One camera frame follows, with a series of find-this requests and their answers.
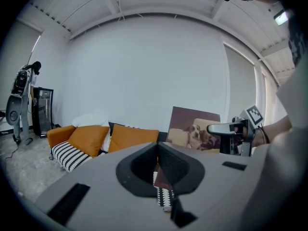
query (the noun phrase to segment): dog painting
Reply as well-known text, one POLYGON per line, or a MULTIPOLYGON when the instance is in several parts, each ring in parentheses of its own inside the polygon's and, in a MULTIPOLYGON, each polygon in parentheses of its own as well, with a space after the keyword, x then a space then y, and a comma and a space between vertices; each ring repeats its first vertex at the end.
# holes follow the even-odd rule
POLYGON ((220 137, 206 130, 208 125, 217 123, 217 114, 173 107, 167 142, 200 151, 219 149, 220 137))

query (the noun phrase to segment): ceiling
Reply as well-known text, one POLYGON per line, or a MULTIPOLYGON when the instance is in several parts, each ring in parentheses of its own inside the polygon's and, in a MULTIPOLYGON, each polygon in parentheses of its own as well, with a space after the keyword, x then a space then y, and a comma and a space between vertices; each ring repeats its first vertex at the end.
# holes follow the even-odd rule
POLYGON ((71 38, 106 21, 137 13, 189 15, 214 24, 248 45, 284 83, 294 71, 287 23, 273 19, 282 6, 231 0, 30 0, 29 4, 71 33, 71 38))

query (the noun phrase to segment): black cabinet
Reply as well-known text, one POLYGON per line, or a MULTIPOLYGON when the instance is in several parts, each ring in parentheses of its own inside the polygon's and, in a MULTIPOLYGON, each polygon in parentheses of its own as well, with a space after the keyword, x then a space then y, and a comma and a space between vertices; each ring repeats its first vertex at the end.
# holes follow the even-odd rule
POLYGON ((52 123, 52 97, 53 90, 42 87, 33 88, 37 105, 32 101, 32 123, 33 131, 41 138, 46 137, 47 132, 53 129, 52 123))

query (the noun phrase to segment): ceiling light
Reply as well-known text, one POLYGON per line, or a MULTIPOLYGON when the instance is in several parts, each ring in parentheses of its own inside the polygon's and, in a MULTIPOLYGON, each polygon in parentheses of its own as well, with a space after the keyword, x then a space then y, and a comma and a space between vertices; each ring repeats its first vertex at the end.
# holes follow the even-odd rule
POLYGON ((280 26, 283 23, 285 23, 287 20, 289 20, 289 17, 286 11, 281 10, 278 14, 274 16, 274 19, 276 23, 280 26))

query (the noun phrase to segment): floor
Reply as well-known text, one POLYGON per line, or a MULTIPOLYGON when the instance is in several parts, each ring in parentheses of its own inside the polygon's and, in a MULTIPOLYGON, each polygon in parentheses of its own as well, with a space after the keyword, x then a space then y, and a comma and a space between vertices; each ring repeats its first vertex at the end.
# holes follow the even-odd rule
POLYGON ((22 193, 25 198, 33 203, 40 194, 58 179, 67 174, 56 160, 49 159, 50 148, 47 139, 41 139, 30 131, 33 138, 31 144, 26 146, 23 142, 17 149, 12 134, 0 136, 0 162, 2 170, 16 193, 22 193))

